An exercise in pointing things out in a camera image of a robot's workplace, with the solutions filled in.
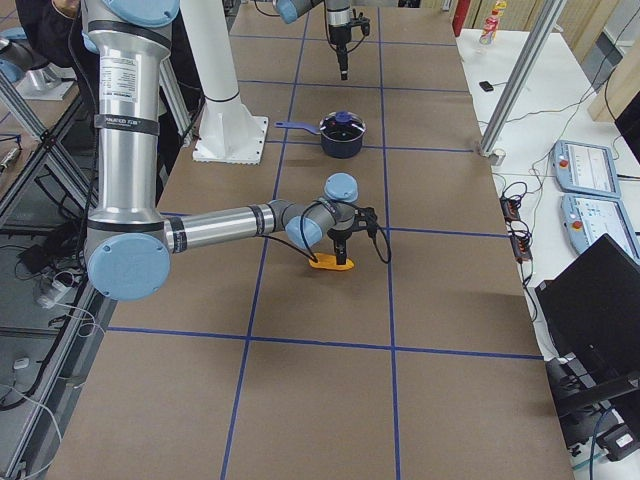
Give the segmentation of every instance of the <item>power strip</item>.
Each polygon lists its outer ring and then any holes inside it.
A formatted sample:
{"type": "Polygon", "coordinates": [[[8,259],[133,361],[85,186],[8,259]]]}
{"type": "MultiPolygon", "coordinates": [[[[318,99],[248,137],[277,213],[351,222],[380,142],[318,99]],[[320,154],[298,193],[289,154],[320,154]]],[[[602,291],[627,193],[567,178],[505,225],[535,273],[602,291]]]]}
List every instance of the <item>power strip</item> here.
{"type": "Polygon", "coordinates": [[[505,222],[516,222],[520,220],[520,212],[518,212],[517,203],[509,198],[500,199],[500,208],[504,215],[505,222]]]}
{"type": "Polygon", "coordinates": [[[509,235],[509,240],[511,241],[511,248],[513,249],[513,255],[516,257],[516,262],[522,263],[533,260],[529,245],[526,245],[515,233],[509,235]]]}

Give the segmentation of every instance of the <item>pot handle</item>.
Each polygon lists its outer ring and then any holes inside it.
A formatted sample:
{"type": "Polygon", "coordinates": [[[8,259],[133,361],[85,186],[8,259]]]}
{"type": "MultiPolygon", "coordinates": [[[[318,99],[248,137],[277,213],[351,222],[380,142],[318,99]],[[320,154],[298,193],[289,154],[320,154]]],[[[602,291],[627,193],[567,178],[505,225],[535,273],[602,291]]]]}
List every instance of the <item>pot handle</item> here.
{"type": "Polygon", "coordinates": [[[276,122],[275,126],[278,128],[298,128],[301,130],[306,130],[309,133],[314,135],[320,135],[320,129],[315,125],[311,125],[309,123],[303,122],[276,122]]]}

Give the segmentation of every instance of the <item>yellow object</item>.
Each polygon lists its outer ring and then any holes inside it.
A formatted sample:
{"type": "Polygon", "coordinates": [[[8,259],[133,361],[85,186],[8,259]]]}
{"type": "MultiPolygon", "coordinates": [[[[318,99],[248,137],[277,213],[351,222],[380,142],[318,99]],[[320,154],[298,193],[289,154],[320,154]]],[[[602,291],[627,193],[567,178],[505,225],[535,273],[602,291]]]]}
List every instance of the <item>yellow object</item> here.
{"type": "Polygon", "coordinates": [[[507,8],[507,2],[504,0],[498,0],[496,4],[493,6],[494,10],[498,11],[498,16],[504,15],[504,10],[507,8]]]}
{"type": "Polygon", "coordinates": [[[328,253],[316,253],[317,262],[313,262],[309,260],[309,265],[313,268],[318,268],[322,270],[335,270],[338,272],[344,272],[345,270],[351,270],[356,266],[353,261],[347,258],[347,263],[344,265],[338,265],[336,263],[336,256],[329,255],[328,253]]]}

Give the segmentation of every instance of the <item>cooking pot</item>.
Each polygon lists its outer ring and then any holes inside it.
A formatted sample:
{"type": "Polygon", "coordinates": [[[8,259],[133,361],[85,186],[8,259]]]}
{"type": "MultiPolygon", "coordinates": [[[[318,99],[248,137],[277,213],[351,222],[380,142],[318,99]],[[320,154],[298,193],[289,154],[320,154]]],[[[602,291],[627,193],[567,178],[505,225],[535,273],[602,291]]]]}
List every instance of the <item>cooking pot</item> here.
{"type": "Polygon", "coordinates": [[[334,158],[350,158],[362,148],[362,138],[366,126],[355,113],[332,112],[316,127],[302,122],[276,122],[278,128],[298,128],[314,135],[320,135],[320,145],[324,153],[334,158]]]}

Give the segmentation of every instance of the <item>black clothing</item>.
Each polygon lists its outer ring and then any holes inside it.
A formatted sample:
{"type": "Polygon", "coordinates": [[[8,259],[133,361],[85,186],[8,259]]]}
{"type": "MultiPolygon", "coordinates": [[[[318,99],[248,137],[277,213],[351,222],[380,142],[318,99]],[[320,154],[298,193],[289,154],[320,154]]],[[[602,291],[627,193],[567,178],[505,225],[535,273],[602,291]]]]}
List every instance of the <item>black clothing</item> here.
{"type": "MultiPolygon", "coordinates": [[[[25,30],[27,39],[34,50],[48,58],[59,67],[71,67],[76,72],[80,93],[88,109],[93,110],[93,101],[86,82],[73,57],[67,42],[71,36],[73,50],[78,57],[82,69],[87,74],[93,91],[98,92],[98,75],[100,62],[98,55],[89,52],[82,41],[82,22],[75,22],[61,15],[52,5],[51,0],[16,0],[20,24],[25,30]]],[[[200,88],[200,79],[196,69],[191,46],[187,38],[182,15],[172,24],[171,65],[178,81],[182,84],[200,88]]],[[[195,110],[199,94],[196,90],[181,86],[187,109],[195,110]]]]}
{"type": "MultiPolygon", "coordinates": [[[[32,48],[59,67],[71,67],[76,73],[80,94],[91,118],[98,103],[98,85],[100,58],[84,47],[82,39],[82,20],[72,20],[60,14],[51,0],[16,0],[18,17],[32,48]],[[76,64],[68,47],[69,38],[80,65],[76,64]]],[[[198,107],[201,88],[191,46],[187,38],[182,15],[172,24],[171,65],[175,71],[180,90],[187,109],[195,111],[198,107]]],[[[171,112],[161,115],[160,136],[158,138],[158,172],[164,166],[171,173],[180,151],[180,135],[171,112]]],[[[162,192],[162,182],[158,178],[156,196],[162,192]]]]}

